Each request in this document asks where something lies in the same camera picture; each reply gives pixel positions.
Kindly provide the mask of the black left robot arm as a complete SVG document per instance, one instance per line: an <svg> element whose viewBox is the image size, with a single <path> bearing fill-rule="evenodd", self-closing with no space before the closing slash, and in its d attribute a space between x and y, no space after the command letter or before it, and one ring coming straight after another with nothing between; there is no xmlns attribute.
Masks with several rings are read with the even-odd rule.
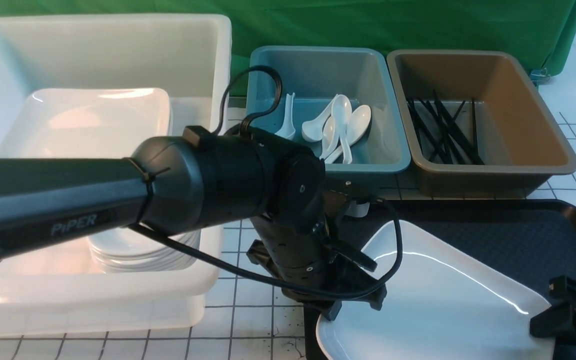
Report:
<svg viewBox="0 0 576 360"><path fill-rule="evenodd" d="M307 146L253 129L218 136L190 126L151 137L130 157L0 158L0 261L114 228L249 280L281 287L333 321L340 301L381 310L377 263L338 239L326 211L326 166ZM269 276L177 244L172 236L250 219Z"/></svg>

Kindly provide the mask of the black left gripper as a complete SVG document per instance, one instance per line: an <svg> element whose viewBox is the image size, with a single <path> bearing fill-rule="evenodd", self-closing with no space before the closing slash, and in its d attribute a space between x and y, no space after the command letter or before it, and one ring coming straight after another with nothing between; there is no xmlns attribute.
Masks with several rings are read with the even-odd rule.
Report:
<svg viewBox="0 0 576 360"><path fill-rule="evenodd" d="M334 321L342 308L338 294L363 292L377 284L371 272L377 263L343 240L341 223L351 205L372 205L377 196L350 181L329 178L302 216L304 226L279 224L267 215L250 219L258 239L247 258L275 280L286 281L326 295L283 288L284 296Z"/></svg>

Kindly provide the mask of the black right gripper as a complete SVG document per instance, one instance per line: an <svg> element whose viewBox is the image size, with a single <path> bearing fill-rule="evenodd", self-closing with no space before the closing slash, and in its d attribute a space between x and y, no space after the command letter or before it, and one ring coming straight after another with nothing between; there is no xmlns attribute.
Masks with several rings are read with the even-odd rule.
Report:
<svg viewBox="0 0 576 360"><path fill-rule="evenodd" d="M576 346L576 280L556 276L550 280L549 296L560 303L532 317L529 333L534 338L555 338Z"/></svg>

